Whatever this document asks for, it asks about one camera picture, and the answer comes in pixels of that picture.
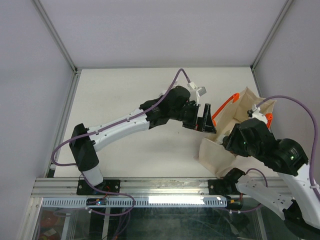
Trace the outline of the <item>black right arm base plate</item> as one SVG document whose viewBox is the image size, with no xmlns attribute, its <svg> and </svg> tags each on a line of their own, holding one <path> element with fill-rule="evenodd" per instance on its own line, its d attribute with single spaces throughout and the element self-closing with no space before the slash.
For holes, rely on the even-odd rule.
<svg viewBox="0 0 320 240">
<path fill-rule="evenodd" d="M 223 197 L 227 197 L 239 194 L 239 192 L 228 181 L 223 179 L 209 179 L 207 183 L 209 195 L 221 195 Z"/>
</svg>

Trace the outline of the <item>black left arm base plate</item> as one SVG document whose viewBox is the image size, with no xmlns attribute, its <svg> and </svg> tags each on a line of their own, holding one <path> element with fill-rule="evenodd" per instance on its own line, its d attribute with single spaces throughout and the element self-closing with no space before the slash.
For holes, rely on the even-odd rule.
<svg viewBox="0 0 320 240">
<path fill-rule="evenodd" d="M 121 181 L 119 179 L 104 179 L 102 183 L 95 186 L 95 188 L 104 192 L 120 192 Z M 84 179 L 78 181 L 76 194 L 78 196 L 104 196 L 105 193 L 99 192 L 91 188 Z"/>
</svg>

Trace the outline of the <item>beige canvas bag orange handles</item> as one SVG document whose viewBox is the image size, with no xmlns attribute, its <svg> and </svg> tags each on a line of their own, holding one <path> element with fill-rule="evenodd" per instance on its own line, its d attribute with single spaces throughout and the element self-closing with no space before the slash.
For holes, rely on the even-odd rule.
<svg viewBox="0 0 320 240">
<path fill-rule="evenodd" d="M 255 169 L 251 176 L 258 177 L 260 170 L 266 177 L 275 177 L 277 174 L 257 159 L 249 156 L 242 157 L 228 152 L 222 146 L 223 137 L 229 135 L 235 126 L 250 117 L 247 111 L 253 105 L 257 105 L 263 98 L 256 96 L 253 91 L 246 87 L 229 97 L 211 116 L 216 128 L 216 134 L 204 137 L 199 147 L 199 163 L 209 170 L 215 177 L 225 176 L 232 168 L 247 171 Z"/>
</svg>

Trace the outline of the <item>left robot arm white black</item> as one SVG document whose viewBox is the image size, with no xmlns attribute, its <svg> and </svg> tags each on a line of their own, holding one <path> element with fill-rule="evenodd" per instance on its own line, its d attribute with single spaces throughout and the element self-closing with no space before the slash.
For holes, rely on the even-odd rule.
<svg viewBox="0 0 320 240">
<path fill-rule="evenodd" d="M 209 103 L 205 104 L 203 115 L 198 116 L 200 104 L 197 97 L 203 94 L 201 88 L 188 90 L 176 86 L 109 124 L 93 127 L 85 127 L 82 123 L 76 125 L 69 148 L 78 170 L 88 182 L 87 188 L 96 195 L 103 192 L 105 182 L 97 152 L 126 136 L 165 125 L 170 120 L 181 122 L 186 129 L 216 134 Z"/>
</svg>

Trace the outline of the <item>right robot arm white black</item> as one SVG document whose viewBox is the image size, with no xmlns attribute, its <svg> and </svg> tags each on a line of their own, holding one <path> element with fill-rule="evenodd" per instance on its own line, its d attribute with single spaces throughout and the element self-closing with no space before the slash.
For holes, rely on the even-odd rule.
<svg viewBox="0 0 320 240">
<path fill-rule="evenodd" d="M 310 186 L 311 165 L 299 143 L 289 138 L 275 139 L 263 121 L 251 118 L 235 124 L 230 134 L 222 139 L 222 145 L 232 154 L 254 157 L 278 173 L 292 197 L 271 190 L 238 168 L 224 176 L 226 192 L 238 191 L 255 199 L 277 214 L 301 239 L 320 238 L 320 203 Z"/>
</svg>

